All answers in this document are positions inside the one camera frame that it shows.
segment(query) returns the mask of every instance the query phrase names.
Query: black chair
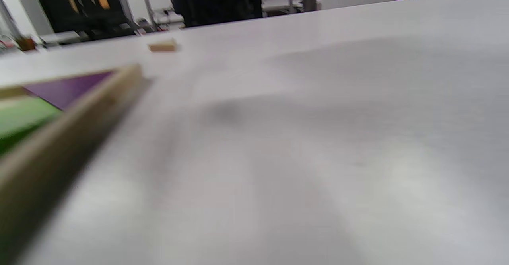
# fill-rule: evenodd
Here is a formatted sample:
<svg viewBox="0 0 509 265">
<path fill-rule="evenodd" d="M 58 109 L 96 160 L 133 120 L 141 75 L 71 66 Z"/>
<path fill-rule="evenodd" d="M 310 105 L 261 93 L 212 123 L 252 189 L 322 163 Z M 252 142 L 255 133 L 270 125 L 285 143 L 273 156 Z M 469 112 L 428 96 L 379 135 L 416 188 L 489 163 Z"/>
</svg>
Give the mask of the black chair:
<svg viewBox="0 0 509 265">
<path fill-rule="evenodd" d="M 173 0 L 186 27 L 262 17 L 262 0 Z"/>
</svg>

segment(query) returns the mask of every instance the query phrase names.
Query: green block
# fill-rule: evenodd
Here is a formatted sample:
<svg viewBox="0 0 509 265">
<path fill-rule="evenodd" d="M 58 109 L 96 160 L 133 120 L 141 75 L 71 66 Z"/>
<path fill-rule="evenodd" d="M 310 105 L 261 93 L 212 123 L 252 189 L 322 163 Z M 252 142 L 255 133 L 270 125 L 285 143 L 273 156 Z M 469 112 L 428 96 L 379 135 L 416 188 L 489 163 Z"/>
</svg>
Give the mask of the green block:
<svg viewBox="0 0 509 265">
<path fill-rule="evenodd" d="M 0 156 L 58 114 L 59 109 L 41 98 L 0 100 Z"/>
</svg>

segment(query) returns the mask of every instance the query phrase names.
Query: small wooden block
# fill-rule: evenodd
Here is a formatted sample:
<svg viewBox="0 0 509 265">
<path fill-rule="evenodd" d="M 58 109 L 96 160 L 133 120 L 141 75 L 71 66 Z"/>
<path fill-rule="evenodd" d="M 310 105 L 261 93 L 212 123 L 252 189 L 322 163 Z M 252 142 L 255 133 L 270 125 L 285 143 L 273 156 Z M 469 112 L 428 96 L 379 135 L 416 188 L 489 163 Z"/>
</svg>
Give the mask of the small wooden block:
<svg viewBox="0 0 509 265">
<path fill-rule="evenodd" d="M 175 39 L 169 41 L 158 42 L 149 44 L 149 49 L 152 52 L 171 52 L 177 51 L 177 42 Z"/>
</svg>

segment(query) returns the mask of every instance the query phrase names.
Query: metal stand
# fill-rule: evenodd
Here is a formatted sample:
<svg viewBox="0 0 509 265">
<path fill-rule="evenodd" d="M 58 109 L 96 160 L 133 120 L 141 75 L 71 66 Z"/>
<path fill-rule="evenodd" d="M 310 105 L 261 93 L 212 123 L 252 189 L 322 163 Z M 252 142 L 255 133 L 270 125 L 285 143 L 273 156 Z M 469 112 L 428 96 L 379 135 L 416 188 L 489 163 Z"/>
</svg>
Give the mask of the metal stand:
<svg viewBox="0 0 509 265">
<path fill-rule="evenodd" d="M 136 29 L 136 23 L 132 17 L 131 8 L 129 7 L 129 3 L 127 0 L 119 0 L 120 6 L 122 6 L 122 11 L 124 12 L 125 17 L 127 18 L 127 23 L 131 28 Z"/>
<path fill-rule="evenodd" d="M 147 7 L 147 12 L 149 13 L 149 21 L 150 21 L 150 27 L 153 31 L 157 31 L 157 25 L 154 21 L 154 11 L 152 10 L 152 7 L 150 6 L 150 0 L 144 0 L 145 1 L 145 7 Z"/>
</svg>

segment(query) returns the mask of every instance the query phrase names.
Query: wooden block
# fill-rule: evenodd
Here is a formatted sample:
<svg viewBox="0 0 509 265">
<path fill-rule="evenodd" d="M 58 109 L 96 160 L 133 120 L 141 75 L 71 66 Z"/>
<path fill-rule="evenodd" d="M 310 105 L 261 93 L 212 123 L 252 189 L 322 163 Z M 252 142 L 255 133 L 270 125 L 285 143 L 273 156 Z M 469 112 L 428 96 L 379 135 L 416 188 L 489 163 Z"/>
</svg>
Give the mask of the wooden block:
<svg viewBox="0 0 509 265">
<path fill-rule="evenodd" d="M 20 242 L 19 233 L 36 222 L 33 216 L 47 202 L 47 193 L 62 182 L 62 176 L 78 170 L 74 163 L 82 151 L 104 133 L 144 85 L 139 65 L 113 71 L 0 159 L 0 263 L 2 255 Z M 15 88 L 9 92 L 16 93 Z"/>
<path fill-rule="evenodd" d="M 27 91 L 20 86 L 12 86 L 0 90 L 0 99 L 10 99 L 18 96 L 25 96 Z"/>
<path fill-rule="evenodd" d="M 152 52 L 171 52 L 177 51 L 177 42 L 175 39 L 169 41 L 158 42 L 149 44 L 149 49 Z"/>
</svg>

